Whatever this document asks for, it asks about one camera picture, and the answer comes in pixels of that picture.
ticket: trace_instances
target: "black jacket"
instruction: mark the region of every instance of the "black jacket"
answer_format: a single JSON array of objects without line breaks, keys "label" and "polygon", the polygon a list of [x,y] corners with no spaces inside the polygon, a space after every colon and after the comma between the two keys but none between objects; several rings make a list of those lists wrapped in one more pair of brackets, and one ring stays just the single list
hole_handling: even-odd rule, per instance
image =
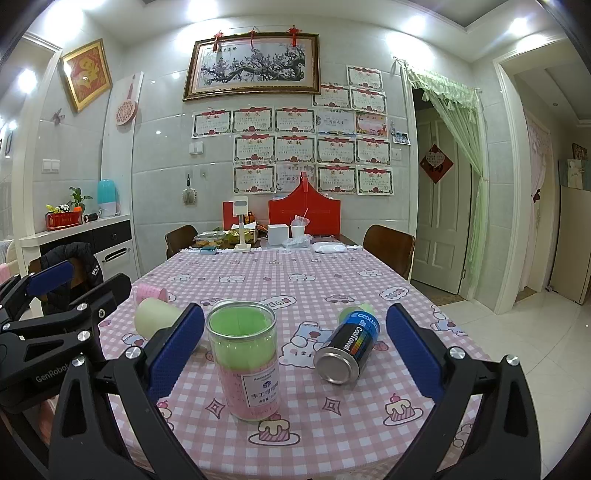
[{"label": "black jacket", "polygon": [[77,258],[84,265],[88,289],[84,288],[82,291],[70,291],[70,282],[57,287],[55,290],[47,294],[47,302],[42,302],[43,313],[45,315],[69,310],[69,304],[72,300],[75,300],[87,290],[103,283],[103,272],[100,270],[100,265],[97,259],[92,254],[90,244],[75,242],[67,245],[60,245],[59,247],[49,250],[49,252],[43,255],[39,260],[41,261],[41,269],[45,270],[46,268],[52,267],[71,258]]}]

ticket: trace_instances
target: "pink round fan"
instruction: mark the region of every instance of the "pink round fan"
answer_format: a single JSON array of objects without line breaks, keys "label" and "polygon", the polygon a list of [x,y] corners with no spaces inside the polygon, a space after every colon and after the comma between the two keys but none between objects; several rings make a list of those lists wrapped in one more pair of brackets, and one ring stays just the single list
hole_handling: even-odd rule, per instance
[{"label": "pink round fan", "polygon": [[131,80],[131,85],[129,85],[129,93],[127,94],[127,99],[125,99],[121,103],[121,105],[119,105],[117,113],[115,114],[115,121],[119,126],[125,125],[127,122],[129,122],[135,116],[135,113],[138,109],[137,102],[131,99],[131,93],[134,91],[134,80],[135,75]]}]

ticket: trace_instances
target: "blue gripper pad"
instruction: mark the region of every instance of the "blue gripper pad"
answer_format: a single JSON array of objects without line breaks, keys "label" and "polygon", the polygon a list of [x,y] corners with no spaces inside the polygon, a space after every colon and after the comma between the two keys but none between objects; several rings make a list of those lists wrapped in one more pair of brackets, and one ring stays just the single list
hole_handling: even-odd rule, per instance
[{"label": "blue gripper pad", "polygon": [[29,277],[27,294],[30,297],[41,297],[60,285],[71,282],[72,278],[74,278],[74,265],[65,260]]},{"label": "blue gripper pad", "polygon": [[171,327],[168,339],[148,367],[149,387],[146,395],[154,404],[172,392],[204,328],[203,310],[199,305],[189,304]]},{"label": "blue gripper pad", "polygon": [[411,325],[410,322],[414,323],[414,320],[408,312],[401,304],[395,303],[386,314],[386,331],[421,395],[438,403],[444,394],[441,365],[418,334],[418,325]]}]

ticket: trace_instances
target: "tree painting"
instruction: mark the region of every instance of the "tree painting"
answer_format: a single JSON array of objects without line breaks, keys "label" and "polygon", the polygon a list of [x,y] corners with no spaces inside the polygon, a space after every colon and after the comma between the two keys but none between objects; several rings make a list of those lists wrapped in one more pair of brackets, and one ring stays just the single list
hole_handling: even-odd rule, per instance
[{"label": "tree painting", "polygon": [[229,83],[301,82],[305,78],[304,49],[291,43],[250,42],[224,47],[206,54],[199,74],[199,86]]}]

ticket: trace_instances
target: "certificate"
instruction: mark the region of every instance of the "certificate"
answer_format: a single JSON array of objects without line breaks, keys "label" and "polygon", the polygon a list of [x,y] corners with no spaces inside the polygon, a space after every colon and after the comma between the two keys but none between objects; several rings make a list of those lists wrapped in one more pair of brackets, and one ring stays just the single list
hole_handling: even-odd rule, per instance
[{"label": "certificate", "polygon": [[313,135],[279,135],[275,145],[275,158],[277,161],[316,161],[314,144],[316,137]]},{"label": "certificate", "polygon": [[314,110],[309,108],[277,108],[275,130],[278,132],[314,132]]},{"label": "certificate", "polygon": [[390,165],[390,142],[386,139],[358,135],[355,151],[357,163]]},{"label": "certificate", "polygon": [[382,72],[376,69],[347,65],[347,81],[351,87],[371,88],[380,92],[384,91]]},{"label": "certificate", "polygon": [[357,193],[355,167],[318,165],[318,191]]},{"label": "certificate", "polygon": [[270,132],[273,130],[273,109],[267,106],[240,108],[232,112],[232,131]]},{"label": "certificate", "polygon": [[270,134],[236,135],[234,161],[241,165],[260,165],[275,161],[275,136]]},{"label": "certificate", "polygon": [[328,106],[331,108],[351,108],[349,89],[336,83],[321,83],[320,95],[314,95],[314,106]]},{"label": "certificate", "polygon": [[354,134],[355,113],[350,110],[321,108],[316,111],[316,128],[327,134]]},{"label": "certificate", "polygon": [[316,188],[316,166],[312,163],[278,163],[277,192],[293,192],[300,184],[300,173],[305,171],[308,180]]},{"label": "certificate", "polygon": [[357,166],[357,194],[359,195],[393,195],[394,182],[392,169],[366,168]]},{"label": "certificate", "polygon": [[318,137],[319,163],[353,163],[355,139],[352,137]]},{"label": "certificate", "polygon": [[356,112],[355,131],[362,135],[388,138],[388,123],[386,117],[375,113]]},{"label": "certificate", "polygon": [[209,110],[195,112],[193,115],[193,138],[225,135],[232,131],[230,110]]},{"label": "certificate", "polygon": [[234,167],[234,193],[275,193],[275,165]]},{"label": "certificate", "polygon": [[356,110],[366,112],[387,113],[386,96],[382,92],[351,88],[351,105]]}]

